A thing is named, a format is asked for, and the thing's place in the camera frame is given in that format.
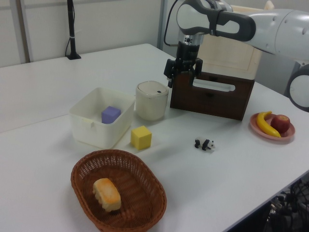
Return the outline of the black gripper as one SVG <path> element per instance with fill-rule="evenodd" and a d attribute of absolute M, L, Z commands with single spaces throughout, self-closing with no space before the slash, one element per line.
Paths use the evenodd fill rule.
<path fill-rule="evenodd" d="M 197 58 L 200 45 L 187 45 L 178 42 L 176 60 L 168 59 L 164 69 L 164 75 L 168 80 L 168 87 L 173 87 L 174 78 L 178 73 L 189 71 L 189 85 L 201 74 L 202 60 Z"/>

